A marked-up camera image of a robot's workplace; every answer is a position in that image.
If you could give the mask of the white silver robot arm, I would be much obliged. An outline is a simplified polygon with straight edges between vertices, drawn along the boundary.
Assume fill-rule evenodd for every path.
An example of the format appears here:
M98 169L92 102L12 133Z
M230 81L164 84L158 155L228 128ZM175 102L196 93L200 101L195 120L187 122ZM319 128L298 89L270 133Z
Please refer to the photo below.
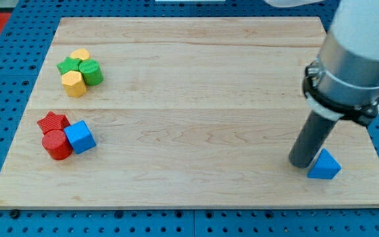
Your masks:
M342 0L318 54L317 92L349 107L379 97L379 0Z

